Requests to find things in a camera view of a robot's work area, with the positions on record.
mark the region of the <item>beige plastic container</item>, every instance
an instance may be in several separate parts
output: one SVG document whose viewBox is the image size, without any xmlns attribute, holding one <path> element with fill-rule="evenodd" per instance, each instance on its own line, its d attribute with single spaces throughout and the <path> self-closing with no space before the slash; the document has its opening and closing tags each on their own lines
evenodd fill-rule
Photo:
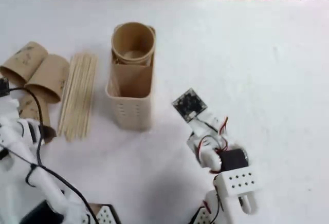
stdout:
<svg viewBox="0 0 329 224">
<path fill-rule="evenodd" d="M 69 63 L 63 57 L 50 54 L 25 87 L 48 103 L 60 102 L 68 72 Z"/>
<path fill-rule="evenodd" d="M 119 25 L 112 36 L 112 50 L 120 64 L 150 65 L 155 49 L 152 27 L 131 22 Z"/>
<path fill-rule="evenodd" d="M 0 72 L 10 82 L 23 87 L 47 56 L 43 46 L 29 42 L 0 67 Z"/>
<path fill-rule="evenodd" d="M 150 28 L 150 31 L 155 44 L 155 30 Z M 105 92 L 116 121 L 122 128 L 145 130 L 152 125 L 154 48 L 153 45 L 152 54 L 144 57 L 139 65 L 136 61 L 125 64 L 122 58 L 117 60 L 112 50 L 111 71 Z"/>
</svg>

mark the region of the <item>robotic arm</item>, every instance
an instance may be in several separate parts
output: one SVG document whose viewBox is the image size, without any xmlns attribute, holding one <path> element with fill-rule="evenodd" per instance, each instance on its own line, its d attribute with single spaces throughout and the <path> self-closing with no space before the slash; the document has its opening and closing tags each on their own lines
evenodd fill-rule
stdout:
<svg viewBox="0 0 329 224">
<path fill-rule="evenodd" d="M 40 127 L 35 120 L 19 119 L 18 105 L 9 93 L 0 97 L 0 223 L 22 223 L 23 216 L 16 212 L 21 202 L 20 183 L 41 190 L 49 208 L 63 217 L 63 223 L 82 223 L 87 211 L 81 199 L 73 192 L 64 195 L 44 169 L 37 166 L 31 170 L 31 163 L 38 164 L 35 149 L 41 136 Z"/>
<path fill-rule="evenodd" d="M 193 130 L 187 144 L 197 161 L 216 175 L 215 190 L 206 194 L 201 207 L 208 214 L 199 209 L 190 224 L 270 223 L 258 170 L 249 165 L 241 146 L 229 144 L 232 139 L 226 133 L 227 118 L 219 123 L 192 89 L 175 100 L 173 106 Z"/>
</svg>

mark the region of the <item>white table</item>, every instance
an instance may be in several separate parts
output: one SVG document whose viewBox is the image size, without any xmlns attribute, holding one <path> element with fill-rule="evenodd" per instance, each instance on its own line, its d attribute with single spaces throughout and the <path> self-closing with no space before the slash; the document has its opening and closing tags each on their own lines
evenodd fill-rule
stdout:
<svg viewBox="0 0 329 224">
<path fill-rule="evenodd" d="M 328 1 L 0 0 L 0 11 L 1 62 L 29 41 L 67 59 L 99 56 L 89 138 L 56 138 L 42 158 L 90 202 L 113 204 L 122 223 L 188 223 L 213 189 L 171 106 L 190 87 L 229 116 L 228 132 L 265 171 L 275 223 L 329 219 Z M 118 128 L 104 93 L 111 35 L 128 21 L 157 31 L 154 126 L 144 133 Z"/>
</svg>

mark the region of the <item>bamboo skewer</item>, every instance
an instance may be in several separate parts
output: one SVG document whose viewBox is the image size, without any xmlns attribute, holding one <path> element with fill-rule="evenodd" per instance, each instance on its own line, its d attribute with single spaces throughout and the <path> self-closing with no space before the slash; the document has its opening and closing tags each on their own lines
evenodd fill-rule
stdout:
<svg viewBox="0 0 329 224">
<path fill-rule="evenodd" d="M 96 65 L 95 55 L 76 54 L 71 59 L 58 125 L 58 134 L 64 133 L 68 141 L 88 134 Z"/>
</svg>

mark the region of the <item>kraft paper cup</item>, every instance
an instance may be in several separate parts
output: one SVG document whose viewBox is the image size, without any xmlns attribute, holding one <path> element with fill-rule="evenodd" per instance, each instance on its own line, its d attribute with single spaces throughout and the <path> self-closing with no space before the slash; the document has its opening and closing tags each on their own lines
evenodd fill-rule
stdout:
<svg viewBox="0 0 329 224">
<path fill-rule="evenodd" d="M 25 87 L 46 102 L 57 103 L 61 101 L 68 73 L 69 63 L 61 56 L 50 54 Z"/>
<path fill-rule="evenodd" d="M 44 47 L 29 42 L 0 67 L 0 72 L 10 82 L 23 87 L 47 56 L 48 52 Z"/>
<path fill-rule="evenodd" d="M 36 98 L 40 103 L 43 124 L 46 126 L 50 126 L 48 104 L 45 102 L 43 98 L 39 96 L 36 96 Z M 20 110 L 20 118 L 22 119 L 30 118 L 40 121 L 38 106 L 36 105 L 34 98 L 30 94 L 27 94 L 20 99 L 19 110 Z"/>
<path fill-rule="evenodd" d="M 155 34 L 141 23 L 126 23 L 116 27 L 112 50 L 117 62 L 126 65 L 150 65 L 155 49 Z"/>
</svg>

